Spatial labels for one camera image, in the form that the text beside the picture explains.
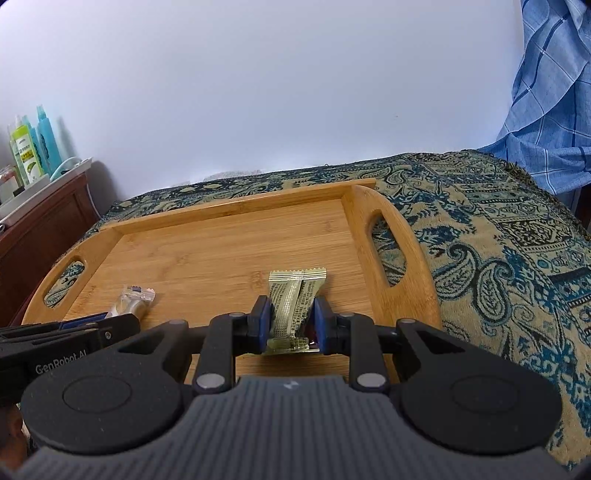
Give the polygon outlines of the person right hand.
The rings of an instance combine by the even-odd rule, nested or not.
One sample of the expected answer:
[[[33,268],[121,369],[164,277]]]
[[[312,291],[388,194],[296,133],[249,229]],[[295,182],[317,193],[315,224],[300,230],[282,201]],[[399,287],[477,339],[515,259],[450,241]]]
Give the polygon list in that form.
[[[28,457],[28,437],[23,431],[23,419],[16,405],[1,408],[1,464],[17,470]]]

